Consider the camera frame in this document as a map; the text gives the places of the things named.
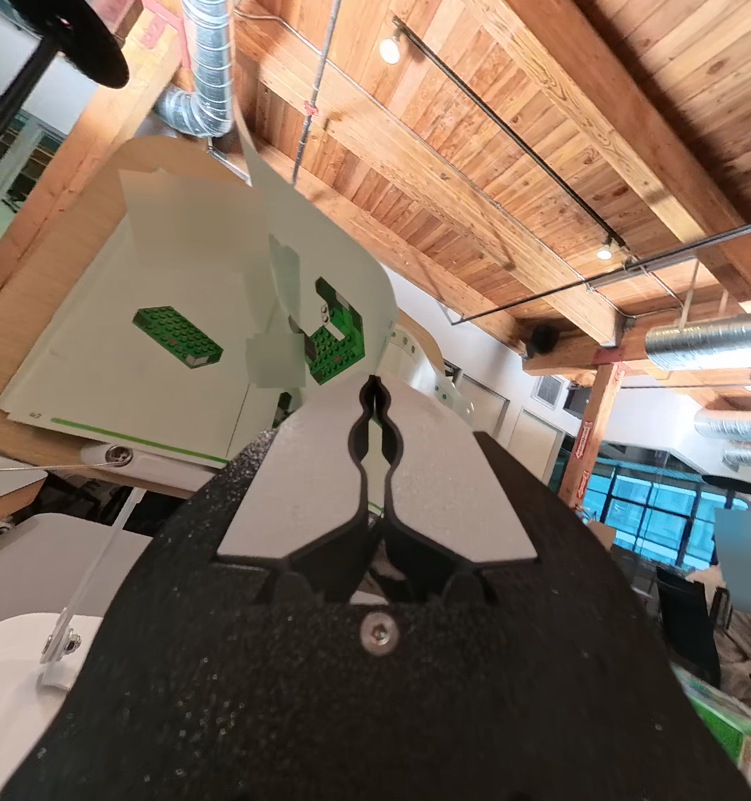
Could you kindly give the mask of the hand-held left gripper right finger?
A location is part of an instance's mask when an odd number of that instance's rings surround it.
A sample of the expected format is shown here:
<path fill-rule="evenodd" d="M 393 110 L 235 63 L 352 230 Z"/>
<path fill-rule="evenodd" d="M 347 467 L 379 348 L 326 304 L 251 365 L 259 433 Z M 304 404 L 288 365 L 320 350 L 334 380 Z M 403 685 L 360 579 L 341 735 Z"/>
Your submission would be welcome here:
<path fill-rule="evenodd" d="M 401 563 L 509 565 L 538 554 L 469 425 L 403 381 L 377 381 L 385 535 Z"/>

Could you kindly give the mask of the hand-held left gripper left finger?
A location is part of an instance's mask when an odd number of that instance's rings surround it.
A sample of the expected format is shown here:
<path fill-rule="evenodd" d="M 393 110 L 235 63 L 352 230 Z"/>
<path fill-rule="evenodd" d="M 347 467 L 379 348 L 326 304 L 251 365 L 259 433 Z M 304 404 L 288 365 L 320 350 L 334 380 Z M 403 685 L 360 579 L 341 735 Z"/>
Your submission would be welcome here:
<path fill-rule="evenodd" d="M 320 390 L 280 425 L 222 539 L 226 562 L 279 562 L 338 535 L 367 530 L 373 375 Z"/>

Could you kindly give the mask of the brick instruction booklet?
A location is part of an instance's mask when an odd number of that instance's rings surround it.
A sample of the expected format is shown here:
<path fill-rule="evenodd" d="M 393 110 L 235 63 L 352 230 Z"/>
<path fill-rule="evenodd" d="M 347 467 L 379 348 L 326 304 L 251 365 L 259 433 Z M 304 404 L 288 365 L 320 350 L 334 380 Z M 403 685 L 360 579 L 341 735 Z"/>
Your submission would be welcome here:
<path fill-rule="evenodd" d="M 361 245 L 258 154 L 123 145 L 52 235 L 97 251 L 0 395 L 17 423 L 219 467 L 310 395 L 375 373 L 398 308 Z"/>

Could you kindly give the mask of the wood-edged grey desk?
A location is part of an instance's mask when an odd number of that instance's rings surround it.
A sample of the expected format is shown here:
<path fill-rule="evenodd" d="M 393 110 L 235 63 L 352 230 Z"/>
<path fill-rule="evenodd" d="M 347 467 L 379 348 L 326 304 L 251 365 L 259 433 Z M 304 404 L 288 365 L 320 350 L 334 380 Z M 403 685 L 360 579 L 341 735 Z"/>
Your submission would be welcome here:
<path fill-rule="evenodd" d="M 0 520 L 29 506 L 38 496 L 48 473 L 22 466 L 0 469 Z"/>

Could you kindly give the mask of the blue window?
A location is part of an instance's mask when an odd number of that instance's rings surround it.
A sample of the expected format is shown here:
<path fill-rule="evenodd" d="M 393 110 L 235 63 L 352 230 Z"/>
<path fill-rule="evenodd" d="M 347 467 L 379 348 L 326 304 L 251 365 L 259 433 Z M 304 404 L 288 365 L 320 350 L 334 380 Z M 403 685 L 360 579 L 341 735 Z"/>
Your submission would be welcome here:
<path fill-rule="evenodd" d="M 716 563 L 715 511 L 735 507 L 730 490 L 696 474 L 599 457 L 580 511 L 613 529 L 615 546 L 689 572 Z"/>

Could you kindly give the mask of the black chair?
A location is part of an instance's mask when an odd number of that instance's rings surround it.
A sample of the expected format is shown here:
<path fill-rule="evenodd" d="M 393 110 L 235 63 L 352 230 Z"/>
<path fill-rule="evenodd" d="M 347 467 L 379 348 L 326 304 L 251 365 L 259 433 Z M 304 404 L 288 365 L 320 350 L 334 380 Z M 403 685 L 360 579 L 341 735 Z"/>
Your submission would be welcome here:
<path fill-rule="evenodd" d="M 703 583 L 656 567 L 663 637 L 679 665 L 701 681 L 721 688 L 721 663 Z"/>

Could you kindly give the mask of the black metal strut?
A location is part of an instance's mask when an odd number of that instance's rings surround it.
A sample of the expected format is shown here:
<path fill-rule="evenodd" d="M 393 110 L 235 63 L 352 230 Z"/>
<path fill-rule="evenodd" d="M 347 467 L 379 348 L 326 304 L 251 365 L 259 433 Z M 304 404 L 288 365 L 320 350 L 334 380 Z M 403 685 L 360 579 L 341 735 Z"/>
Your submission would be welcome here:
<path fill-rule="evenodd" d="M 551 288 L 544 292 L 530 295 L 524 299 L 494 307 L 483 312 L 461 316 L 459 319 L 450 320 L 449 322 L 451 326 L 474 323 L 476 320 L 480 320 L 484 317 L 495 315 L 499 312 L 508 312 L 536 301 L 547 300 L 551 296 L 560 295 L 561 293 L 569 292 L 576 288 L 586 288 L 590 292 L 595 292 L 602 287 L 631 280 L 641 275 L 652 275 L 654 272 L 674 267 L 691 258 L 698 257 L 704 250 L 726 245 L 732 240 L 748 235 L 751 235 L 751 224 L 738 226 L 730 231 L 711 235 L 693 243 L 682 244 L 680 247 L 672 249 L 669 252 L 652 255 L 644 259 L 629 259 L 621 267 L 616 267 L 589 278 L 582 278 L 566 285 Z"/>

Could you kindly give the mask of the green toy box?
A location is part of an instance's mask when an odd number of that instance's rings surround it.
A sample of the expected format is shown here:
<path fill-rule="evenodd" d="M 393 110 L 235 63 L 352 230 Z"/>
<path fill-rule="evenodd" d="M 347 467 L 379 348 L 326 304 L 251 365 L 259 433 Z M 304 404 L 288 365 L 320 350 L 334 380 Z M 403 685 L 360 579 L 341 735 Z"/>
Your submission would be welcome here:
<path fill-rule="evenodd" d="M 751 766 L 751 708 L 694 676 L 682 666 L 671 668 L 694 710 L 716 741 L 740 768 Z"/>

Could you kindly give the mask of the metal conduit pipe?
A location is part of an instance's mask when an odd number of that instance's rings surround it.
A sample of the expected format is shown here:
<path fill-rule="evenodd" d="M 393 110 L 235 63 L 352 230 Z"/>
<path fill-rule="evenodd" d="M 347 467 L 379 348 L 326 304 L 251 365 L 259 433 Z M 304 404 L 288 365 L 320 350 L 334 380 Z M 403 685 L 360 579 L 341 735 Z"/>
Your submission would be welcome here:
<path fill-rule="evenodd" d="M 325 37 L 319 55 L 317 69 L 314 75 L 314 81 L 312 84 L 310 98 L 304 103 L 305 115 L 303 119 L 303 125 L 301 128 L 301 135 L 299 138 L 298 151 L 294 161 L 294 168 L 291 176 L 292 187 L 297 186 L 299 179 L 299 171 L 301 168 L 301 162 L 309 139 L 310 129 L 314 121 L 314 117 L 318 114 L 317 100 L 319 97 L 321 82 L 323 79 L 324 71 L 326 69 L 328 56 L 330 53 L 330 46 L 332 44 L 334 32 L 339 19 L 341 5 L 342 1 L 333 1 L 331 5 L 330 17 L 328 20 Z"/>

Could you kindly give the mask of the wooden post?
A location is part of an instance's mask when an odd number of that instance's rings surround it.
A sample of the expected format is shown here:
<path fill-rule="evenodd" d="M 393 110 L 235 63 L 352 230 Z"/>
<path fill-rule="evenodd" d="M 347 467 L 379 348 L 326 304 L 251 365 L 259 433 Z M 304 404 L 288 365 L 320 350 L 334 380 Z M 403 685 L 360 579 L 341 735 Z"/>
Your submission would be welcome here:
<path fill-rule="evenodd" d="M 583 507 L 615 399 L 627 371 L 623 362 L 601 365 L 597 369 L 559 489 L 560 499 L 574 511 Z"/>

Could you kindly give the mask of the thick silver duct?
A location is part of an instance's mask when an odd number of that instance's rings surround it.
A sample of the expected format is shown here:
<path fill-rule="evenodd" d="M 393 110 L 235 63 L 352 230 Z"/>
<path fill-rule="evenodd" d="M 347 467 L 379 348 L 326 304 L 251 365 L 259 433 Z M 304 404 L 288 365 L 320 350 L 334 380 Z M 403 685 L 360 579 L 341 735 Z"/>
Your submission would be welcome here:
<path fill-rule="evenodd" d="M 654 327 L 644 340 L 648 358 L 665 372 L 751 368 L 751 314 Z"/>

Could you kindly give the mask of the black track light rail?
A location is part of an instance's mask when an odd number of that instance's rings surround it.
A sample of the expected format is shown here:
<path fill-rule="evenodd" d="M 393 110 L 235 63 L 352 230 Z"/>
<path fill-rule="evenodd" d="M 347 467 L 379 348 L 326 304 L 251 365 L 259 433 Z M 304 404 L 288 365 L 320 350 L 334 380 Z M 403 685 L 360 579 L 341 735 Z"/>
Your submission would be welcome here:
<path fill-rule="evenodd" d="M 450 67 L 450 65 L 444 62 L 400 16 L 393 15 L 392 23 L 400 37 L 403 36 L 425 59 L 432 63 L 493 125 L 498 127 L 502 134 L 510 138 L 511 142 L 520 149 L 523 155 L 528 156 L 571 201 L 587 214 L 593 223 L 601 228 L 609 244 L 615 244 L 625 252 L 630 251 L 629 245 L 623 236 L 579 195 L 496 111 L 494 111 L 492 107 Z"/>

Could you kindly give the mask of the bent silver duct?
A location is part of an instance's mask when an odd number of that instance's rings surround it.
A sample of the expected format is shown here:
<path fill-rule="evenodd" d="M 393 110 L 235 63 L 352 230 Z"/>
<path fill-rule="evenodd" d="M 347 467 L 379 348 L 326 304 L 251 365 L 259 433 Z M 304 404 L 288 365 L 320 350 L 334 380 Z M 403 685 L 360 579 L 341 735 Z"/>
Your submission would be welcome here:
<path fill-rule="evenodd" d="M 220 138 L 234 127 L 231 18 L 226 1 L 182 2 L 184 29 L 195 88 L 168 86 L 155 113 L 175 131 Z"/>

